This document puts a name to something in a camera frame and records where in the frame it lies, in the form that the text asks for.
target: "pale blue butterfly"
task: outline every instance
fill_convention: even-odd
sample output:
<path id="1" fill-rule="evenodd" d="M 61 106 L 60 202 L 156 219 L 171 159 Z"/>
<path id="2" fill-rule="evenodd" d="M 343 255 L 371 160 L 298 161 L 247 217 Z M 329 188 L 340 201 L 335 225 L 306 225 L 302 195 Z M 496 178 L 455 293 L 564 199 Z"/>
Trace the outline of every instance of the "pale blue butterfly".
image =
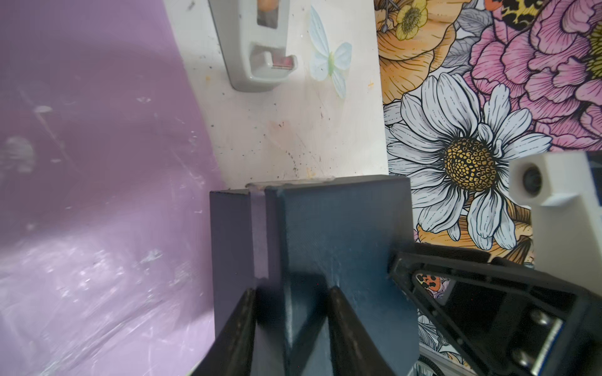
<path id="1" fill-rule="evenodd" d="M 314 7 L 311 7 L 309 37 L 317 50 L 317 52 L 314 52 L 309 65 L 311 76 L 318 81 L 324 81 L 330 76 L 339 97 L 345 98 L 347 89 L 342 70 L 349 69 L 351 65 L 351 43 L 345 42 L 335 52 L 331 52 L 328 47 L 324 25 L 322 25 L 322 20 Z"/>

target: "white daisy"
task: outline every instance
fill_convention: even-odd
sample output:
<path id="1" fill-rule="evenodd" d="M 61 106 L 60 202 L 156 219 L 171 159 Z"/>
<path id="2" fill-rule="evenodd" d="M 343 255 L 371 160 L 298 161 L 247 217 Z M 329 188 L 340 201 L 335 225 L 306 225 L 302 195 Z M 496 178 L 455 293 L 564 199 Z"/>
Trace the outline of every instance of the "white daisy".
<path id="1" fill-rule="evenodd" d="M 389 128 L 389 171 L 411 178 L 418 224 L 430 232 L 447 230 L 457 241 L 458 218 L 472 199 L 467 221 L 474 243 L 489 250 L 495 239 L 505 249 L 514 248 L 515 227 L 506 201 L 508 164 L 548 150 L 551 138 L 523 135 L 531 113 L 510 112 L 504 85 L 496 86 L 482 110 L 477 95 L 459 75 L 428 77 L 421 97 L 405 94 L 401 103 L 392 103 L 393 111 L 399 107 L 399 119 L 385 108 L 386 122 L 397 120 Z"/>

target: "purple surface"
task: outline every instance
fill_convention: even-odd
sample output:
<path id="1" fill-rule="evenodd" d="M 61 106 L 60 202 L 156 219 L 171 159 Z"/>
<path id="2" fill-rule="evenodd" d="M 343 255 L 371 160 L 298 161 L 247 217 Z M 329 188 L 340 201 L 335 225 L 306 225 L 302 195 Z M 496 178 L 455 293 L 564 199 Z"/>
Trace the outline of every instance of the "purple surface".
<path id="1" fill-rule="evenodd" d="M 184 376 L 222 183 L 163 3 L 3 1 L 0 48 L 0 374 Z"/>

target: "orange flower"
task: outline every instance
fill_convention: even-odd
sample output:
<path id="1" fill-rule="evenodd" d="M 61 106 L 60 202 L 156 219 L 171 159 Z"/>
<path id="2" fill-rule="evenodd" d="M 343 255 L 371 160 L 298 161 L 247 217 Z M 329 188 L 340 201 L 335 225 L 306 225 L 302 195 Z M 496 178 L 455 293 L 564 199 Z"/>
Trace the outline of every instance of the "orange flower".
<path id="1" fill-rule="evenodd" d="M 456 39 L 453 22 L 469 0 L 375 0 L 382 100 L 416 89 L 441 66 Z"/>
<path id="2" fill-rule="evenodd" d="M 485 9 L 493 12 L 494 10 L 501 7 L 501 0 L 485 0 Z"/>

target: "scratch on surface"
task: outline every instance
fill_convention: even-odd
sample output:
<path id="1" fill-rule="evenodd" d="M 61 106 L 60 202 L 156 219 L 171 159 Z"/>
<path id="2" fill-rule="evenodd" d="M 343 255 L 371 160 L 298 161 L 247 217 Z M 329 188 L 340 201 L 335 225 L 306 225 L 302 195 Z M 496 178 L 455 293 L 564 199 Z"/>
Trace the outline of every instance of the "scratch on surface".
<path id="1" fill-rule="evenodd" d="M 173 203 L 173 205 L 175 207 L 175 205 L 176 205 L 176 192 L 175 192 L 175 190 L 173 188 L 173 179 L 172 179 L 171 176 L 169 177 L 169 188 L 170 188 L 170 190 L 172 192 L 172 203 Z"/>
<path id="2" fill-rule="evenodd" d="M 134 332 L 136 329 L 138 329 L 139 327 L 141 327 L 143 324 L 146 324 L 146 321 L 148 321 L 148 320 L 142 321 L 141 323 L 139 323 L 138 325 L 136 325 L 133 328 L 126 328 L 128 330 L 128 332 L 127 332 L 126 335 L 130 335 L 132 332 Z"/>
<path id="3" fill-rule="evenodd" d="M 46 133 L 48 133 L 48 135 L 50 136 L 50 138 L 52 139 L 54 144 L 57 146 L 57 148 L 60 150 L 60 152 L 63 155 L 63 157 L 65 158 L 65 160 L 71 164 L 71 166 L 75 169 L 75 171 L 79 172 L 79 169 L 77 168 L 77 166 L 75 165 L 75 163 L 73 162 L 71 157 L 69 157 L 69 155 L 65 151 L 63 144 L 61 143 L 61 141 L 58 140 L 57 136 L 53 133 L 53 131 L 48 126 L 46 119 L 44 119 L 44 117 L 42 116 L 42 114 L 49 112 L 48 109 L 50 109 L 50 111 L 52 111 L 52 108 L 49 106 L 35 106 L 34 107 L 33 102 L 27 96 L 27 94 L 23 91 L 23 89 L 21 89 L 21 87 L 17 86 L 17 91 L 19 92 L 19 94 L 21 95 L 21 98 L 25 101 L 25 103 L 27 103 L 33 109 L 32 113 L 34 114 L 34 116 L 36 117 L 38 122 L 40 122 L 40 124 L 42 125 L 42 127 L 44 128 Z"/>
<path id="4" fill-rule="evenodd" d="M 148 362 L 149 362 L 149 370 L 146 371 L 144 373 L 143 376 L 149 375 L 152 376 L 152 369 L 153 369 L 153 365 L 152 365 L 152 356 L 151 356 L 151 350 L 152 350 L 152 338 L 154 337 L 154 327 L 150 327 L 150 341 L 149 341 L 149 351 L 148 351 Z"/>
<path id="5" fill-rule="evenodd" d="M 182 160 L 182 158 L 180 158 L 176 152 L 173 151 L 173 149 L 169 149 L 172 154 L 173 157 L 176 158 L 176 160 L 178 161 L 178 163 L 180 163 L 180 165 L 182 165 L 182 167 L 184 167 L 184 170 L 186 170 L 186 172 L 188 172 L 188 175 L 190 175 L 190 177 L 192 178 L 192 180 L 194 181 L 194 183 L 199 187 L 199 188 L 203 188 L 203 185 L 205 184 L 205 181 L 203 180 L 203 182 L 199 182 L 197 179 L 203 179 L 203 176 L 195 176 L 192 171 L 188 168 L 188 166 L 186 165 L 186 163 L 184 163 L 184 161 Z"/>
<path id="6" fill-rule="evenodd" d="M 157 260 L 161 256 L 163 256 L 163 255 L 161 254 L 161 252 L 158 249 L 153 249 L 153 250 L 149 251 L 149 254 L 145 258 L 140 260 L 140 263 L 146 264 L 147 262 L 152 262 L 154 260 Z"/>
<path id="7" fill-rule="evenodd" d="M 59 368 L 60 368 L 60 364 L 58 362 L 52 362 L 48 367 L 46 367 L 44 369 L 44 371 L 42 371 L 42 373 L 40 373 L 40 376 L 54 375 L 55 372 L 57 372 Z"/>
<path id="8" fill-rule="evenodd" d="M 184 352 L 184 347 L 186 343 L 186 339 L 188 338 L 188 332 L 190 331 L 190 321 L 188 325 L 186 325 L 186 332 L 184 332 L 184 339 L 182 340 L 182 344 L 180 345 L 180 358 L 182 358 L 182 353 Z"/>
<path id="9" fill-rule="evenodd" d="M 52 320 L 57 315 L 57 313 L 60 310 L 60 308 L 61 308 L 62 305 L 63 305 L 63 300 L 59 300 L 58 303 L 57 303 L 57 305 L 54 307 L 54 310 L 52 310 L 52 313 L 50 314 L 50 316 L 48 316 L 48 320 L 46 321 L 46 324 L 40 330 L 40 334 L 38 335 L 38 337 L 40 337 L 42 335 L 42 333 L 44 333 L 44 331 L 46 330 L 46 328 L 48 327 L 48 325 L 50 325 L 50 323 L 52 322 Z"/>
<path id="10" fill-rule="evenodd" d="M 105 303 L 117 292 L 117 288 L 113 287 L 106 293 L 102 294 L 94 304 L 88 306 L 88 308 L 82 313 L 82 317 L 88 318 L 95 313 L 100 307 L 104 306 Z"/>

